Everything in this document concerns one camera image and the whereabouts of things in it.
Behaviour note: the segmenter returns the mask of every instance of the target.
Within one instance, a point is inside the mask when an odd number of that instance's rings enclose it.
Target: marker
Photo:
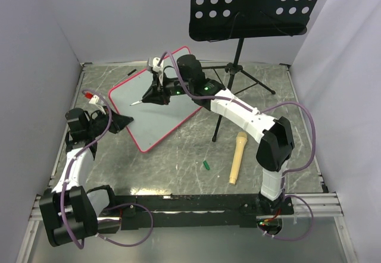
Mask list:
[[[142,101],[135,101],[133,104],[130,104],[130,106],[132,107],[133,105],[142,104],[142,103],[143,103]]]
[[[208,171],[210,170],[210,167],[209,167],[209,165],[208,165],[208,162],[207,162],[207,160],[205,160],[204,162],[202,162],[203,164],[204,164],[204,166],[205,166],[205,169],[207,169]]]

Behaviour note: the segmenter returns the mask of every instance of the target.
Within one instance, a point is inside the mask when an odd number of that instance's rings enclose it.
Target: red object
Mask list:
[[[86,92],[86,93],[85,93],[85,98],[92,99],[93,96],[94,96],[94,95],[93,95],[92,93],[89,93],[89,92]]]
[[[269,223],[270,221],[273,221],[275,218],[277,218],[278,215],[280,215],[280,208],[277,210],[277,212],[275,213],[275,215],[272,218],[269,218],[265,221]]]
[[[190,50],[187,46],[183,46],[179,49],[177,49],[176,51],[172,52],[172,54],[175,54],[176,52],[179,52],[181,49],[183,48],[186,48],[188,50],[189,53]],[[117,87],[120,87],[121,85],[123,85],[124,83],[127,83],[128,81],[130,81],[131,79],[133,79],[134,77],[137,77],[138,75],[140,75],[141,73],[144,73],[146,71],[146,69],[138,72],[137,74],[135,74],[134,76],[130,77],[129,79],[121,82],[120,84],[114,86],[112,89],[110,89],[110,91],[108,92],[108,98],[110,99],[111,103],[113,104],[115,110],[117,111],[117,113],[119,113],[118,111],[118,108],[115,106],[115,103],[113,102],[113,99],[111,98],[111,92],[113,92],[114,89],[116,89]],[[164,138],[166,138],[169,134],[171,134],[173,131],[175,131],[175,129],[177,129],[178,127],[180,127],[185,121],[187,121],[188,119],[190,119],[193,115],[195,115],[195,113],[197,111],[199,111],[202,107],[199,107],[198,109],[196,109],[193,113],[191,113],[188,117],[186,117],[178,126],[176,126],[174,129],[172,129],[171,131],[169,131],[163,138],[161,138],[159,141],[157,141],[156,143],[154,143],[150,148],[148,148],[147,150],[143,151],[141,150],[141,148],[139,147],[137,141],[135,140],[135,138],[133,137],[133,135],[131,134],[131,131],[129,130],[128,126],[126,127],[127,128],[127,131],[129,132],[129,134],[131,135],[131,138],[132,140],[135,142],[135,145],[138,147],[138,150],[141,151],[142,153],[147,153],[149,150],[151,150],[153,147],[155,147],[157,144],[159,144]]]

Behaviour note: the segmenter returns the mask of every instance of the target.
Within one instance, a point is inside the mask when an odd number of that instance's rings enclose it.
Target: perforated music stand desk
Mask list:
[[[248,37],[293,36],[307,31],[307,23],[317,0],[190,0],[189,36],[195,41],[215,42],[239,38],[234,61],[226,66],[203,67],[225,69],[230,74],[231,89],[236,73],[275,94],[238,64],[243,41]],[[217,140],[222,116],[219,116],[212,141]]]

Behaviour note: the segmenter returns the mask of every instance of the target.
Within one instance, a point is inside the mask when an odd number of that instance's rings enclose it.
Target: metal frame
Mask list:
[[[122,65],[137,65],[137,64],[141,65],[141,64],[143,64],[143,62],[128,62],[128,63],[123,63]],[[77,97],[78,97],[79,92],[80,92],[80,86],[81,86],[82,80],[83,80],[83,75],[85,73],[85,67],[86,67],[86,64],[83,64],[81,72],[80,72],[76,92],[74,94],[74,98],[73,98],[73,101],[71,103],[70,108],[73,108],[75,106],[76,101],[77,101]],[[298,100],[289,71],[287,71],[287,74],[288,74],[288,77],[289,77],[295,98],[296,98],[296,100]],[[307,131],[307,126],[305,125],[305,121],[304,121],[303,116],[302,116],[302,120],[304,123],[304,127]],[[54,167],[52,170],[52,175],[51,175],[48,187],[52,186],[53,180],[55,178],[55,173],[57,171],[58,161],[60,160],[61,151],[62,151],[62,148],[64,145],[64,137],[65,137],[65,134],[67,132],[67,129],[68,129],[68,127],[66,126],[65,132],[63,135],[63,139],[62,139],[61,144],[60,144],[60,149],[58,150],[58,155],[56,157],[56,161],[55,161],[55,164],[54,164]],[[307,137],[308,137],[308,140],[311,144],[310,136],[308,133],[307,133]],[[321,182],[324,183],[323,178],[321,176],[320,169],[318,167],[318,163],[316,161],[316,158],[314,160],[315,160],[315,164],[317,167],[317,172],[318,172],[319,176],[321,177]],[[335,218],[336,226],[338,228],[339,237],[340,237],[340,240],[342,242],[342,246],[343,246],[347,261],[348,262],[354,262],[354,263],[358,262],[354,248],[353,248],[353,245],[352,245],[352,242],[351,242],[351,238],[350,238],[349,233],[348,233],[348,229],[346,228],[346,225],[345,225],[345,221],[343,218],[343,212],[342,212],[341,205],[340,205],[337,194],[336,193],[303,193],[303,194],[297,194],[297,195],[300,196],[301,198],[303,198],[311,206],[311,209],[313,210],[315,217],[334,217]],[[41,213],[39,210],[39,204],[38,204],[39,199],[40,199],[40,196],[37,196],[35,199],[35,202],[33,204],[33,208],[32,208],[31,214],[30,214],[30,218],[29,218],[29,223],[28,223],[28,226],[27,226],[27,229],[26,229],[26,232],[24,235],[24,239],[23,239],[21,247],[20,247],[20,251],[18,253],[16,263],[27,263],[29,260],[29,256],[30,256],[30,253],[31,253],[31,250],[33,247],[35,237],[36,237],[36,232],[38,230],[39,223],[42,221]],[[295,198],[292,198],[292,203],[293,203],[293,208],[294,208],[295,214],[294,215],[280,215],[280,218],[306,218],[306,217],[310,217],[310,213],[309,213],[308,209],[303,205],[303,203],[301,203],[299,200],[297,200]],[[261,218],[268,218],[268,217],[271,217],[271,215],[262,216]]]

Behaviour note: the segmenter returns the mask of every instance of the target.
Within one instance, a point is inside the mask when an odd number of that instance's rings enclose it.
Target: small green object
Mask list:
[[[204,161],[204,166],[205,166],[205,169],[207,169],[208,171],[210,170],[207,160]]]

